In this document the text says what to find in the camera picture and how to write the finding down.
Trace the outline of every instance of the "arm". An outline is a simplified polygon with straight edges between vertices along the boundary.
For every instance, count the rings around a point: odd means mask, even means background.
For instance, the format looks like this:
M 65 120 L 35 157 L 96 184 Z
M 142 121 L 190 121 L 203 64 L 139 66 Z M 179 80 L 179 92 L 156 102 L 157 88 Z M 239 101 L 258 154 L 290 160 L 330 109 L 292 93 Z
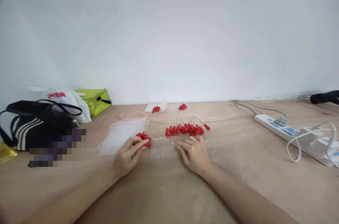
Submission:
M 185 165 L 216 190 L 242 224 L 298 223 L 267 198 L 214 166 L 201 136 L 197 139 L 191 136 L 177 144 Z
M 120 148 L 109 170 L 104 171 L 76 187 L 65 196 L 28 218 L 24 224 L 65 223 L 72 224 L 107 189 L 125 176 L 138 161 L 149 140 L 131 137 Z

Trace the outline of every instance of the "hand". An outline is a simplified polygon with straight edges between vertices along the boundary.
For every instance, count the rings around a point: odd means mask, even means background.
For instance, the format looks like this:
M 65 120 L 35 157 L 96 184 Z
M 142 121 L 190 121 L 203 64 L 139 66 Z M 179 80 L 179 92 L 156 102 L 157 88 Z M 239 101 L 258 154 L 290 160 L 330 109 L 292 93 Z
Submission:
M 183 156 L 185 165 L 194 173 L 201 175 L 211 165 L 207 156 L 204 140 L 201 136 L 190 137 L 185 142 L 178 141 L 178 149 Z
M 143 145 L 148 141 L 149 139 L 142 140 L 140 137 L 130 137 L 126 143 L 121 146 L 111 165 L 114 177 L 117 180 L 132 170 L 141 153 L 147 148 Z

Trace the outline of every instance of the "striped bag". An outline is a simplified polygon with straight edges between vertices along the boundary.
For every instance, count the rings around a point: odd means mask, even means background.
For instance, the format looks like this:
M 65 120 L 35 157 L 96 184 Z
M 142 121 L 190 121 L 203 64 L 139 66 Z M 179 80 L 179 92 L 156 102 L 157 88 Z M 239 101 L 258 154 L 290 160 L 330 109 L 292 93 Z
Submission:
M 78 113 L 72 114 L 65 107 L 76 109 Z M 9 147 L 16 147 L 18 151 L 28 151 L 30 148 L 52 148 L 53 142 L 62 141 L 63 136 L 70 134 L 72 129 L 73 119 L 68 114 L 78 116 L 82 110 L 51 100 L 21 100 L 8 105 L 0 115 L 4 112 L 17 115 L 11 121 L 11 137 L 1 126 L 0 136 Z

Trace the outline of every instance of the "pixelated area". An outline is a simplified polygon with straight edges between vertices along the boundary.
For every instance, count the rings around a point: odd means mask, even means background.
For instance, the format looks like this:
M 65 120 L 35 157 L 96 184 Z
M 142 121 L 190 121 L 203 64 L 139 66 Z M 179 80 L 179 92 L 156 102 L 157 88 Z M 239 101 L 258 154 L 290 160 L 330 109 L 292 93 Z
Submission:
M 47 142 L 46 148 L 29 149 L 29 167 L 65 166 L 65 161 L 82 161 L 86 159 L 86 130 L 71 129 L 67 135 L 57 141 Z

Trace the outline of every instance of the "finger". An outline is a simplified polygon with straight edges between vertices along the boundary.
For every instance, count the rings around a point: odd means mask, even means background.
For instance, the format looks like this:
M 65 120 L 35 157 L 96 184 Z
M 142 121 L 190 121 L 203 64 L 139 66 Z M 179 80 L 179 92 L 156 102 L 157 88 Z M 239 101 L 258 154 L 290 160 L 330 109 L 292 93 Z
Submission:
M 194 142 L 192 140 L 189 140 L 189 139 L 185 139 L 185 143 L 187 143 L 189 145 L 194 145 Z
M 190 136 L 190 140 L 196 143 L 198 142 L 198 140 L 196 140 L 195 137 L 192 137 L 192 136 Z
M 127 151 L 129 156 L 133 156 L 138 150 L 139 148 L 141 148 L 144 144 L 146 144 L 149 141 L 149 139 L 145 139 L 142 140 L 141 142 L 137 143 L 136 145 L 134 145 L 133 147 L 131 147 L 131 149 L 129 149 Z
M 178 146 L 178 149 L 179 149 L 179 151 L 181 153 L 181 156 L 184 159 L 185 164 L 187 164 L 190 161 L 190 158 L 188 157 L 187 152 L 181 146 Z
M 188 152 L 189 149 L 190 149 L 190 147 L 191 147 L 189 144 L 187 144 L 187 143 L 185 143 L 185 142 L 182 142 L 182 141 L 178 141 L 177 144 L 178 144 L 179 146 L 181 146 L 182 148 L 184 148 L 184 149 L 186 150 L 186 152 Z
M 146 146 L 143 146 L 141 148 L 139 148 L 139 150 L 137 150 L 137 152 L 135 153 L 134 157 L 133 157 L 133 161 L 138 161 L 140 155 L 143 153 L 143 151 L 146 149 Z
M 121 146 L 121 149 L 123 151 L 127 151 L 133 144 L 136 144 L 138 142 L 141 142 L 141 137 L 130 137 L 123 146 Z
M 200 142 L 200 143 L 204 143 L 204 139 L 202 138 L 202 136 L 198 136 L 198 137 L 197 137 L 197 140 L 198 140 L 198 142 Z

